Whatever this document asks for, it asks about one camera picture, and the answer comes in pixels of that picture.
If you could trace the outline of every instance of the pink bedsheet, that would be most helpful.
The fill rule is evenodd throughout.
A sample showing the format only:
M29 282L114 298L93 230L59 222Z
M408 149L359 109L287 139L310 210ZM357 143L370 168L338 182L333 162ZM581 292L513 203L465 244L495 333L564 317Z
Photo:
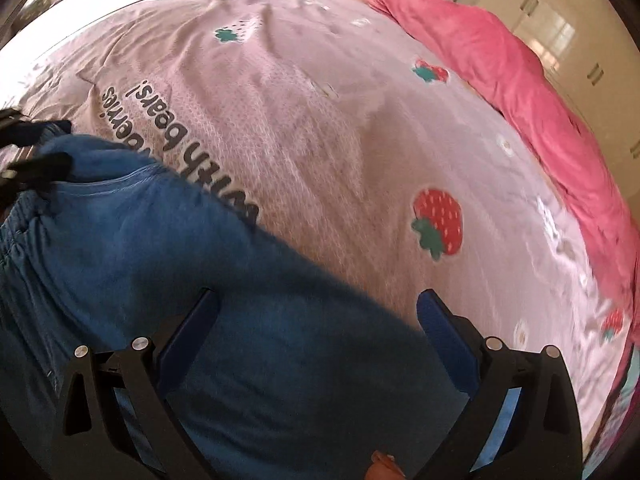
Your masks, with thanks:
M628 320L603 338L611 301L531 151L388 17L355 0L142 2L24 83L11 105L154 156L416 328L434 288L510 348L558 346L590 434Z
M546 81L536 55L487 10L449 0L366 0L465 79L521 135L580 224L600 290L632 317L640 235L587 126Z

